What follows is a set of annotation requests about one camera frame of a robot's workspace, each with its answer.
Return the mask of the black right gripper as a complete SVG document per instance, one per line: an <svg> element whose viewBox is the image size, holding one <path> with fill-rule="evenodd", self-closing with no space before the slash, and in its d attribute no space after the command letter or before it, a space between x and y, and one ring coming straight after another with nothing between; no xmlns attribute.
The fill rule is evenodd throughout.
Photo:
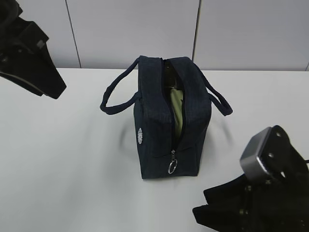
<svg viewBox="0 0 309 232"><path fill-rule="evenodd" d="M207 205L192 210L198 224L217 232L309 230L309 162L281 126L271 128L262 151L271 177L255 183L241 175L204 190Z"/></svg>

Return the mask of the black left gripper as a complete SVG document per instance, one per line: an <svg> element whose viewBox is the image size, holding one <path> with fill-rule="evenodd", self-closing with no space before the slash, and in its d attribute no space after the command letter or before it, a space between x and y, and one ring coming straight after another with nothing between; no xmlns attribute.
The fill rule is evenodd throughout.
<svg viewBox="0 0 309 232"><path fill-rule="evenodd" d="M0 2L0 76L25 90L58 99L66 84L47 49L49 37L34 22L20 17L15 0Z"/></svg>

